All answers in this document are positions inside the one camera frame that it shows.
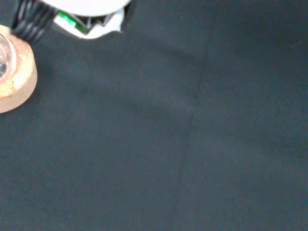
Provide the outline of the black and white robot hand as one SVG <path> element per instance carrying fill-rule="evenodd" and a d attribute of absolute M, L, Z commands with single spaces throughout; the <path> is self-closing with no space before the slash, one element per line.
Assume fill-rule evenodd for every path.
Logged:
<path fill-rule="evenodd" d="M 18 0 L 10 32 L 31 44 L 50 27 L 79 39 L 99 39 L 123 32 L 136 5 L 135 0 Z"/>

